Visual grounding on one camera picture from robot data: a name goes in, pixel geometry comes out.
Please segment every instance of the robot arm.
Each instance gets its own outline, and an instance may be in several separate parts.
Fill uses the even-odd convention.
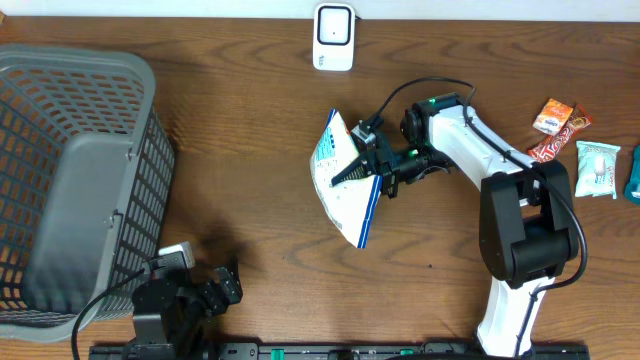
[[[505,160],[478,136],[466,124],[462,108],[457,94],[414,104],[401,122],[400,129],[409,142],[401,152],[392,151],[378,130],[382,119],[361,122],[352,130],[361,155],[333,183],[375,173],[383,176],[383,193],[393,198],[398,183],[410,184],[434,171],[455,166],[467,175],[481,193],[480,250],[493,276],[487,312],[476,335],[486,354],[518,356],[531,348],[530,333],[544,294],[538,294],[519,354],[515,354],[531,292],[553,283],[564,264],[577,256],[578,241],[560,204],[522,168]],[[470,106],[468,115],[490,141],[542,175],[565,199],[571,199],[562,164],[536,163],[484,125]],[[539,207],[540,214],[523,219],[520,207],[526,205]]]
[[[215,268],[218,282],[196,283],[188,242],[160,249],[143,264],[149,278],[132,294],[136,337],[125,346],[96,346],[91,360],[217,360],[218,348],[207,341],[206,319],[226,313],[242,300],[236,259]]]

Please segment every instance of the red snack package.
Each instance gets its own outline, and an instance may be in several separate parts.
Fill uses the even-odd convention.
[[[541,163],[553,160],[560,150],[569,142],[573,134],[591,125],[592,122],[593,118],[587,115],[582,106],[576,105],[576,108],[569,117],[569,121],[567,121],[559,133],[553,136],[547,136],[538,145],[527,151],[527,153]]]

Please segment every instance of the snack bag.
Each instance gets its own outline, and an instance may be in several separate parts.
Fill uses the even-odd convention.
[[[557,134],[569,119],[573,108],[558,100],[549,99],[533,122],[533,127],[548,135]]]
[[[578,147],[578,184],[576,197],[616,196],[616,156],[620,146],[576,141]]]
[[[640,146],[633,152],[631,179],[624,189],[624,196],[632,203],[640,205]]]
[[[311,155],[311,178],[329,219],[348,242],[363,249],[367,246],[380,198],[382,176],[371,175],[331,185],[331,179],[358,155],[340,113],[331,109],[324,133]]]
[[[567,124],[554,136],[547,136],[538,145],[527,151],[529,156],[538,162],[553,160],[562,148],[571,140],[573,134],[591,125],[593,118],[589,116],[581,105],[573,110]]]

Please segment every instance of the teal package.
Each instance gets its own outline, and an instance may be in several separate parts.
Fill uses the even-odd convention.
[[[576,197],[616,195],[616,156],[620,146],[592,141],[576,141],[578,183]]]
[[[632,203],[640,205],[640,146],[633,152],[633,168],[631,179],[624,189],[624,197]]]

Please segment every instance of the white wall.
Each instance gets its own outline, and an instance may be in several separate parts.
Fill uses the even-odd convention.
[[[0,0],[7,15],[311,18],[316,0]],[[363,19],[640,21],[640,0],[347,0]]]

